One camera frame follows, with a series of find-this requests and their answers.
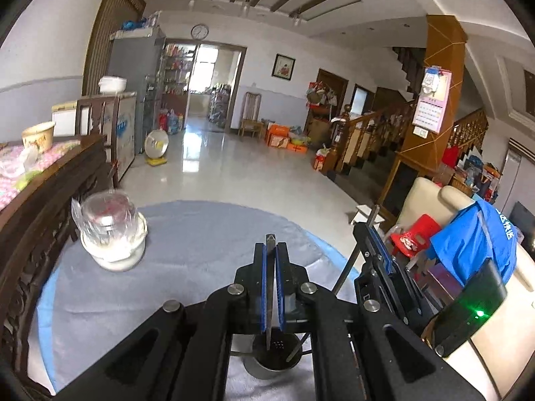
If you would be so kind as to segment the dark chopstick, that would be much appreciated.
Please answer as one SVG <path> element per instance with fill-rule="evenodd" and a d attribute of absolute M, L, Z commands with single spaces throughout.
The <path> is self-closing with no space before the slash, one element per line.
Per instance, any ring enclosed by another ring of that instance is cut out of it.
<path fill-rule="evenodd" d="M 305 342 L 310 337 L 310 333 L 307 332 L 301 337 L 301 339 L 298 341 L 298 344 L 293 348 L 293 350 L 290 352 L 290 354 L 287 357 L 287 362 L 290 362 L 292 359 L 294 359 L 295 356 L 298 355 L 298 352 L 301 350 Z"/>
<path fill-rule="evenodd" d="M 271 347 L 271 332 L 273 326 L 273 303 L 275 286 L 277 240 L 275 235 L 266 236 L 266 350 Z"/>

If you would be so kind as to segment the dark metal utensil holder cup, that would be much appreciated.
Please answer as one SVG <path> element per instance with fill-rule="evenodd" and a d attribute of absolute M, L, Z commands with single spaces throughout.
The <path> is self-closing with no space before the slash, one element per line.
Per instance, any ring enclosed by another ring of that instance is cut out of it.
<path fill-rule="evenodd" d="M 298 344 L 296 334 L 285 333 L 279 328 L 271 332 L 271 347 L 266 350 L 266 333 L 255 335 L 251 341 L 250 352 L 244 356 L 243 365 L 251 377 L 269 380 L 277 378 L 298 365 L 303 357 L 303 347 L 290 362 L 287 357 Z"/>

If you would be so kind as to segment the red plastic child chair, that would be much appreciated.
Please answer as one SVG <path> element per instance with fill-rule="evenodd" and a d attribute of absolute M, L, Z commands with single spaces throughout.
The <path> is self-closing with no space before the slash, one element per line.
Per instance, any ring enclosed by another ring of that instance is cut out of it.
<path fill-rule="evenodd" d="M 393 232 L 386 236 L 386 243 L 393 248 L 393 255 L 402 254 L 409 260 L 429 248 L 431 238 L 442 230 L 432 216 L 421 215 L 407 229 L 395 226 Z"/>

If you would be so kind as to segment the white step stool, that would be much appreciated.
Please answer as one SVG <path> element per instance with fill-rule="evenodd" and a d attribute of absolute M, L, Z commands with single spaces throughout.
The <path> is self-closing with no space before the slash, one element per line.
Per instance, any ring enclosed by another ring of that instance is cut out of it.
<path fill-rule="evenodd" d="M 366 223 L 372 211 L 373 209 L 367 205 L 358 205 L 356 207 L 356 212 L 354 214 L 354 217 L 350 221 L 350 225 L 353 226 L 356 223 Z M 376 215 L 376 217 L 373 219 L 373 225 L 374 226 L 379 225 L 384 220 L 385 219 L 382 216 Z"/>

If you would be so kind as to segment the grey felt table cloth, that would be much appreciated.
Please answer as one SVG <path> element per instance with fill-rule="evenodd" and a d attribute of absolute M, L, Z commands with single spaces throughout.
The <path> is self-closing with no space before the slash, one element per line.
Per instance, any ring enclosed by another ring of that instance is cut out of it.
<path fill-rule="evenodd" d="M 134 331 L 167 300 L 198 303 L 230 284 L 272 234 L 292 263 L 326 288 L 345 266 L 338 250 L 285 217 L 233 204 L 175 201 L 144 207 L 148 223 L 140 262 L 103 269 L 81 244 L 69 244 L 37 308 L 46 372 L 61 390 Z"/>

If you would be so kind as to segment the blue jacket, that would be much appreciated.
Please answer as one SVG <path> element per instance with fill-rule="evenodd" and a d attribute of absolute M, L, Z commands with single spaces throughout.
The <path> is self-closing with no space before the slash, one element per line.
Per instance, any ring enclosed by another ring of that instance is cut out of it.
<path fill-rule="evenodd" d="M 517 229 L 508 217 L 484 200 L 460 210 L 431 238 L 426 255 L 436 260 L 460 285 L 493 261 L 503 282 L 516 267 Z"/>

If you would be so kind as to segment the cream sofa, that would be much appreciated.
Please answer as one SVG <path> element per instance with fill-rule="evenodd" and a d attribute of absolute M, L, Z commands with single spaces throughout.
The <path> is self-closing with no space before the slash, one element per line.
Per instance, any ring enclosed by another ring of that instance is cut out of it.
<path fill-rule="evenodd" d="M 494 313 L 470 306 L 482 325 L 447 361 L 486 399 L 503 399 L 534 358 L 534 261 L 519 245 L 513 223 L 497 208 L 418 177 L 397 222 L 412 226 L 423 215 L 442 227 L 431 239 L 427 260 L 441 264 L 459 285 L 466 285 L 483 263 L 496 265 L 506 291 L 503 303 Z"/>

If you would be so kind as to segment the white bowl with plastic bag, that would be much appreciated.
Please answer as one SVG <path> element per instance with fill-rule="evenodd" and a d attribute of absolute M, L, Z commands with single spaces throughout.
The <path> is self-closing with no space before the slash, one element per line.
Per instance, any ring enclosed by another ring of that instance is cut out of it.
<path fill-rule="evenodd" d="M 71 215 L 83 248 L 103 269 L 126 272 L 140 262 L 148 224 L 125 192 L 112 189 L 81 202 L 73 199 Z"/>

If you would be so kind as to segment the orange cardboard box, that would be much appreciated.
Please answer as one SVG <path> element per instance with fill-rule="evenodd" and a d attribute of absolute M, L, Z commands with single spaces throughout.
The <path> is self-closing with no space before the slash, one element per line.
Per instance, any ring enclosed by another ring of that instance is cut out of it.
<path fill-rule="evenodd" d="M 295 133 L 290 127 L 270 123 L 266 130 L 265 142 L 269 148 L 306 153 L 310 138 L 304 134 Z"/>

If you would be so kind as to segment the small white fan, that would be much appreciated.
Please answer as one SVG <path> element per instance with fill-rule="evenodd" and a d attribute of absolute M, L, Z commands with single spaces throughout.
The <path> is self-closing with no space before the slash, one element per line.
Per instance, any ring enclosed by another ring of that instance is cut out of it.
<path fill-rule="evenodd" d="M 146 162 L 153 167 L 167 162 L 166 152 L 169 146 L 169 136 L 163 129 L 151 131 L 144 142 L 144 154 Z"/>

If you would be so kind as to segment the white chest freezer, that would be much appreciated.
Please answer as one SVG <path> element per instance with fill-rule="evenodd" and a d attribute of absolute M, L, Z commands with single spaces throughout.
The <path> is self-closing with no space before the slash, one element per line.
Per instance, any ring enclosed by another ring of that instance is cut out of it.
<path fill-rule="evenodd" d="M 135 157 L 137 93 L 127 92 L 126 84 L 124 78 L 102 76 L 98 82 L 99 93 L 76 102 L 74 133 L 103 136 L 114 187 L 119 185 Z"/>

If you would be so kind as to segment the carved dark wood sideboard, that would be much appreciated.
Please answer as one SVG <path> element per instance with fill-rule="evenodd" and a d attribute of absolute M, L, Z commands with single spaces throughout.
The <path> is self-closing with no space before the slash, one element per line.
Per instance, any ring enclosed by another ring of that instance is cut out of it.
<path fill-rule="evenodd" d="M 28 375 L 28 336 L 43 285 L 69 238 L 71 200 L 110 187 L 101 135 L 76 136 L 77 146 L 36 176 L 1 211 L 1 358 L 42 398 L 50 391 Z"/>

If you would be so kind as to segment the framed flower picture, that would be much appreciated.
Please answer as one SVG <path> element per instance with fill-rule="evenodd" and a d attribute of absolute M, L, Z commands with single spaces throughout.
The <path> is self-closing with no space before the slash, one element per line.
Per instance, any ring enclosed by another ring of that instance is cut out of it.
<path fill-rule="evenodd" d="M 290 81 L 293 75 L 295 63 L 296 60 L 294 58 L 278 53 L 274 61 L 271 76 Z"/>

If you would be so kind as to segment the wooden chair by wall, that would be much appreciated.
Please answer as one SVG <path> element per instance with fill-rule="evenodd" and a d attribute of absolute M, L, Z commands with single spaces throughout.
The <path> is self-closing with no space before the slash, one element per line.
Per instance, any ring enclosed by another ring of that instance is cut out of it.
<path fill-rule="evenodd" d="M 252 137 L 260 138 L 263 124 L 259 119 L 261 95 L 246 92 L 242 102 L 238 135 L 243 137 L 248 132 Z"/>

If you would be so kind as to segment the round wall clock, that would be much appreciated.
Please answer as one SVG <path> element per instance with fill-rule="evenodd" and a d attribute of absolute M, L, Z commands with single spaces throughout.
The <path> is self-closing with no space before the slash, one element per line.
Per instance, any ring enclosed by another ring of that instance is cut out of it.
<path fill-rule="evenodd" d="M 209 27 L 206 24 L 195 24 L 191 28 L 191 38 L 196 41 L 203 41 L 209 35 Z"/>

